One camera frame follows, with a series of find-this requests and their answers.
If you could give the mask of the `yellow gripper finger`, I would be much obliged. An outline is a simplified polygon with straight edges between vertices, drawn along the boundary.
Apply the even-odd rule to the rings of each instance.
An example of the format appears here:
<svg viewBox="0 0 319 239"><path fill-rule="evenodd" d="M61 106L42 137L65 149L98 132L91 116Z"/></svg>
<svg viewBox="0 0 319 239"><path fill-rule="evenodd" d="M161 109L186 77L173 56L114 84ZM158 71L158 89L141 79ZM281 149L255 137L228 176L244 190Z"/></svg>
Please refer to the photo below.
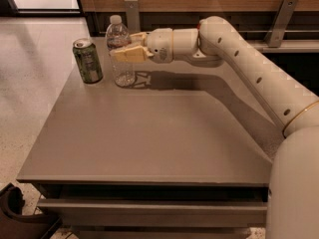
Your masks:
<svg viewBox="0 0 319 239"><path fill-rule="evenodd" d="M121 47L110 51L110 55L118 62L143 63L154 54L141 45Z"/></svg>
<svg viewBox="0 0 319 239"><path fill-rule="evenodd" d="M131 40L133 43L138 43L142 46L147 44L148 33L147 32L138 32L131 34Z"/></svg>

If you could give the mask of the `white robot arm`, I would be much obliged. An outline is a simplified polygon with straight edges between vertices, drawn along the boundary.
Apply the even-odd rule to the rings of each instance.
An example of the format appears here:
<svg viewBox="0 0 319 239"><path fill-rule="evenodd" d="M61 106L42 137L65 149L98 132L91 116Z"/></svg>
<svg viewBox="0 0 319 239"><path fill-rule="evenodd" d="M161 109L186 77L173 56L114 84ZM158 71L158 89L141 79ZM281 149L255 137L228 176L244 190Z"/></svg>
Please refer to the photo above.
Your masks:
<svg viewBox="0 0 319 239"><path fill-rule="evenodd" d="M248 44L225 19L196 29L156 29L111 51L119 62L226 62L282 131L268 189L265 239L319 239L319 97Z"/></svg>

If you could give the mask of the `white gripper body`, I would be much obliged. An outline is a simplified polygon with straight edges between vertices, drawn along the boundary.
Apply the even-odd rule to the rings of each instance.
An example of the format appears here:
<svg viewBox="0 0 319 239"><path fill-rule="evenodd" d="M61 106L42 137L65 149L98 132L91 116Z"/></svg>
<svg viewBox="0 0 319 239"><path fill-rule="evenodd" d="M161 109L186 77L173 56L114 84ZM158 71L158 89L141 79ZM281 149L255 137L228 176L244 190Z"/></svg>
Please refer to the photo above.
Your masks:
<svg viewBox="0 0 319 239"><path fill-rule="evenodd" d="M156 29L148 33L147 48L153 62L163 64L172 61L172 34L171 28Z"/></svg>

